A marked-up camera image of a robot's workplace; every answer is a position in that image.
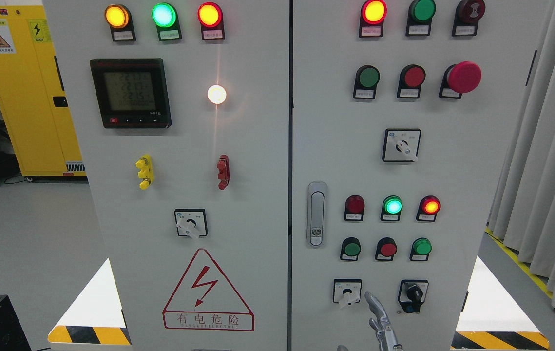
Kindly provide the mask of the silver robotic hand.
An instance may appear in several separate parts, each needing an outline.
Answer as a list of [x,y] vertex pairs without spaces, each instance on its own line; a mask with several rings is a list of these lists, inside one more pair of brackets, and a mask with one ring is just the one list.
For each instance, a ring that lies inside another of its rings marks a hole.
[[364,298],[369,305],[369,310],[374,318],[370,318],[369,326],[375,331],[375,336],[379,343],[381,351],[403,351],[403,346],[396,338],[395,329],[393,328],[388,314],[380,301],[369,291],[364,293]]

